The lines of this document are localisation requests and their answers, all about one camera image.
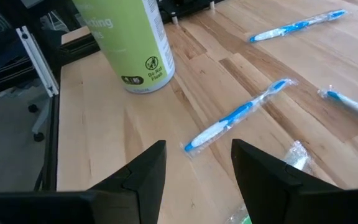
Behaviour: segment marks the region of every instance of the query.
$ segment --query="do not flush symbol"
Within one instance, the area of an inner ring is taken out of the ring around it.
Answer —
[[[146,61],[146,68],[149,70],[154,70],[158,66],[158,58],[157,57],[149,57]]]

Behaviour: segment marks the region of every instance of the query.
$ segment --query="floor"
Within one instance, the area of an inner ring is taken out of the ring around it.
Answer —
[[[37,114],[27,111],[27,101],[38,92],[0,98],[0,192],[32,190],[42,167],[45,141],[33,140],[31,127]]]

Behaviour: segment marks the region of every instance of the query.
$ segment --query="light wood surface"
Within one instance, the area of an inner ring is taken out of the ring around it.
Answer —
[[[251,35],[333,9],[350,14],[256,44]],[[227,0],[165,26],[177,72],[155,93],[126,92],[95,53],[62,68],[58,190],[91,187],[159,139],[167,180],[159,223],[223,223],[240,206],[230,159],[241,138],[283,159],[294,140],[315,176],[358,188],[358,117],[321,99],[333,85],[358,101],[358,0]],[[82,28],[64,36],[87,34]],[[279,78],[287,88],[193,160],[183,145]]]

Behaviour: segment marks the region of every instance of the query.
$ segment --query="label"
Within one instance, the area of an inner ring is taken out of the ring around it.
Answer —
[[[153,91],[169,81],[175,64],[156,0],[73,2],[128,90]]]

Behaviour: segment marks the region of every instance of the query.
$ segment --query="wooden tabletop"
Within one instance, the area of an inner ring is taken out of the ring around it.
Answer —
[[[344,8],[338,21],[250,44],[251,34]],[[358,188],[358,117],[320,98],[333,85],[358,101],[358,0],[227,0],[165,26],[177,72],[161,90],[125,91],[101,53],[62,68],[58,190],[87,189],[159,139],[167,179],[159,223],[223,223],[242,203],[230,159],[241,138],[283,158],[294,140],[313,175]],[[63,41],[87,34],[82,28]],[[193,160],[183,145],[283,77],[299,81]]]

